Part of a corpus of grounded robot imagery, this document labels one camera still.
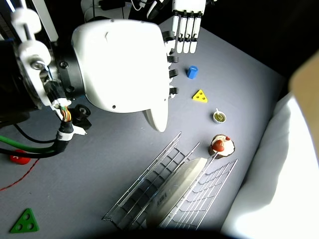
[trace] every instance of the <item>blue block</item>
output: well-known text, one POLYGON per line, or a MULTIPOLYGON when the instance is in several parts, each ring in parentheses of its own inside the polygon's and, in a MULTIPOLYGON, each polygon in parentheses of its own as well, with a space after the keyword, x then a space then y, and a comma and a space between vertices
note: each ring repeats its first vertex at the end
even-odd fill
POLYGON ((190 66, 188 69, 187 77, 194 79, 198 73, 198 68, 196 66, 190 66))

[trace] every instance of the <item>white fabric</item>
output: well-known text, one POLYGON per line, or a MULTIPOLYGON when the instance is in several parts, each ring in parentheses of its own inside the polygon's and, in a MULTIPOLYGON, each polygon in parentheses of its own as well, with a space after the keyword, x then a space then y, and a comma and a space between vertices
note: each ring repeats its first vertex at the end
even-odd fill
POLYGON ((319 238, 319 168, 294 97, 278 102, 222 232, 236 238, 319 238))

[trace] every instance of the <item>red wire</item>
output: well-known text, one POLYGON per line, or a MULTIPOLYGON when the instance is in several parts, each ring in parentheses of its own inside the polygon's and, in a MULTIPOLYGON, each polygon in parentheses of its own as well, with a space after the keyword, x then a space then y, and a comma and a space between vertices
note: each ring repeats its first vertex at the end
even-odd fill
POLYGON ((28 174, 31 172, 31 170, 34 168, 34 166, 36 165, 36 163, 37 163, 39 160, 40 160, 40 159, 38 158, 38 159, 34 162, 34 164, 30 167, 30 169, 29 169, 19 180, 15 181, 14 183, 10 184, 9 186, 6 186, 6 187, 4 187, 4 188, 1 188, 0 191, 4 191, 5 189, 10 188, 10 187, 14 186, 15 184, 17 184, 18 182, 22 181, 23 178, 25 178, 26 175, 28 175, 28 174))

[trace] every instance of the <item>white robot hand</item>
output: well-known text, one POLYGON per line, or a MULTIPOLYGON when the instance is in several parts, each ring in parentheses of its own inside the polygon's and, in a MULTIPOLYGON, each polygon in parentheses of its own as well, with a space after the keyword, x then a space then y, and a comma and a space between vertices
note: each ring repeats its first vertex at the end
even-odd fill
POLYGON ((177 40, 177 53, 195 53, 205 6, 206 0, 173 0, 172 31, 177 40))

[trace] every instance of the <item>cupcake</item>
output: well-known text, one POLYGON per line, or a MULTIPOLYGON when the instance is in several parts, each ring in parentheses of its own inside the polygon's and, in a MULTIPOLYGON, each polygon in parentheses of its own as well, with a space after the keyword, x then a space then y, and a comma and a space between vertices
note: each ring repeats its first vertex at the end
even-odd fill
POLYGON ((234 142, 230 137, 223 134, 218 134, 213 138, 212 143, 209 146, 208 152, 213 155, 218 152, 216 158, 228 157, 235 152, 234 142))

